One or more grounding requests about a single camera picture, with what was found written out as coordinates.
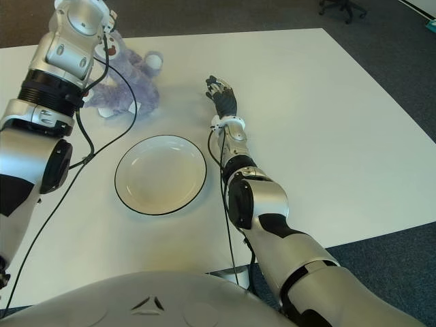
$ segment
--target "plate rim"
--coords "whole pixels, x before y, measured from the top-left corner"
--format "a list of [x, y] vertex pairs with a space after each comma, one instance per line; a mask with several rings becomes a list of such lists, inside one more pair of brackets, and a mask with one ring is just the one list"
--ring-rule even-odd
[[[147, 140], [149, 140], [149, 139], [151, 139], [151, 138], [157, 138], [157, 137], [160, 137], [160, 136], [174, 136], [175, 138], [182, 138], [182, 139], [188, 141], [189, 143], [191, 143], [192, 145], [194, 145], [194, 146], [197, 148], [198, 152], [200, 152], [200, 154], [202, 155], [202, 158], [203, 158], [203, 162], [204, 162], [204, 178], [203, 178], [202, 185], [200, 186], [198, 192], [195, 194], [194, 197], [192, 197], [192, 199], [190, 199], [190, 201], [188, 201], [188, 202], [185, 203], [184, 205], [182, 205], [182, 206], [180, 206], [180, 207], [178, 207], [178, 208], [176, 208], [176, 209], [174, 209], [174, 210], [171, 210], [171, 211], [165, 212], [165, 213], [143, 213], [143, 212], [141, 212], [141, 211], [138, 211], [138, 210], [132, 208], [130, 205], [128, 205], [127, 203], [125, 203], [125, 202], [123, 201], [123, 199], [121, 198], [121, 196], [120, 196], [119, 193], [118, 193], [118, 189], [116, 188], [116, 174], [117, 174], [117, 172], [118, 172], [118, 168], [119, 168], [119, 166], [120, 166], [122, 160], [124, 159], [124, 157], [126, 156], [126, 154], [128, 154], [128, 152], [129, 152], [130, 150], [132, 150], [135, 146], [137, 146], [137, 145], [140, 144], [141, 142], [147, 141]], [[140, 213], [141, 215], [148, 215], [148, 216], [163, 216], [163, 215], [169, 215], [170, 213], [175, 213], [176, 211], [179, 211], [179, 210], [181, 210], [182, 208], [185, 208], [188, 204], [190, 204], [190, 203], [191, 203], [191, 202], [192, 202], [192, 201], [193, 201], [193, 200], [198, 196], [198, 194], [200, 194], [201, 190], [203, 189], [204, 183], [206, 182], [206, 177], [207, 177], [207, 163], [206, 163], [206, 158], [204, 157], [203, 152], [198, 148], [198, 146], [196, 146], [193, 142], [191, 142], [190, 140], [188, 140], [187, 138], [184, 138], [184, 137], [182, 137], [182, 136], [178, 136], [178, 135], [174, 135], [174, 134], [159, 134], [159, 135], [150, 136], [149, 138], [145, 138], [145, 139], [143, 139], [143, 140], [141, 140], [141, 141], [135, 143], [135, 144], [132, 145], [130, 148], [128, 148], [128, 150], [124, 153], [124, 155], [121, 157], [120, 161], [118, 162], [118, 165], [116, 165], [116, 170], [115, 170], [115, 174], [114, 174], [114, 187], [115, 187], [115, 192], [116, 192], [116, 195], [118, 196], [118, 199], [120, 199], [120, 200], [122, 201], [122, 203], [123, 203], [127, 208], [129, 208], [130, 210], [135, 211], [135, 212], [137, 212], [137, 213]]]

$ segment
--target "logo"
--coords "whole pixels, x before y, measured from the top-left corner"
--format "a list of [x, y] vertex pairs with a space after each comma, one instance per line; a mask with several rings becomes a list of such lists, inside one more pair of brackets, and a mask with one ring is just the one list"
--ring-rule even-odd
[[157, 296], [147, 296], [130, 309], [132, 315], [161, 315], [165, 309]]

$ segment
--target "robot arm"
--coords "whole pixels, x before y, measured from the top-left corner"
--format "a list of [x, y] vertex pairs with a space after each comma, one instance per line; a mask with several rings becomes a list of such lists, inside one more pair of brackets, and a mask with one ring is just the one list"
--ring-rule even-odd
[[94, 47], [114, 28], [101, 0], [56, 0], [21, 85], [0, 119], [0, 288], [40, 194], [62, 186], [74, 126], [93, 66]]
[[229, 219], [250, 242], [282, 311], [299, 326], [423, 326], [376, 297], [309, 235], [288, 226], [286, 193], [250, 157], [232, 89], [213, 76], [206, 83], [217, 107], [212, 126], [223, 149]]

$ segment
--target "office chair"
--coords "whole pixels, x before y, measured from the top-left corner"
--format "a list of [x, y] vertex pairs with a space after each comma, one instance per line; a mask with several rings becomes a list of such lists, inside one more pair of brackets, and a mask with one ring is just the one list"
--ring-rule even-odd
[[350, 24], [353, 21], [353, 11], [352, 11], [352, 8], [357, 9], [360, 12], [362, 12], [359, 15], [359, 17], [361, 17], [361, 18], [365, 18], [365, 16], [367, 15], [367, 11], [365, 9], [363, 9], [359, 5], [356, 5], [355, 3], [352, 3], [350, 0], [327, 0], [327, 1], [330, 1], [330, 2], [333, 2], [333, 3], [330, 4], [330, 5], [324, 5], [326, 0], [321, 0], [320, 1], [320, 6], [322, 8], [321, 8], [321, 11], [320, 11], [320, 15], [324, 15], [324, 12], [328, 8], [334, 8], [334, 7], [341, 6], [339, 9], [341, 11], [343, 11], [345, 9], [345, 10], [347, 10], [347, 12], [349, 14], [349, 18], [345, 21], [345, 24]]

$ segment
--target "white plate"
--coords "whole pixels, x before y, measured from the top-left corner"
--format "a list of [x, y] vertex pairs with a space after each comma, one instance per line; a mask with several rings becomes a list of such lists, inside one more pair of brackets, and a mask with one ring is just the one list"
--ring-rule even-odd
[[206, 180], [206, 161], [190, 141], [172, 135], [131, 147], [115, 172], [118, 197], [130, 209], [165, 215], [189, 204]]

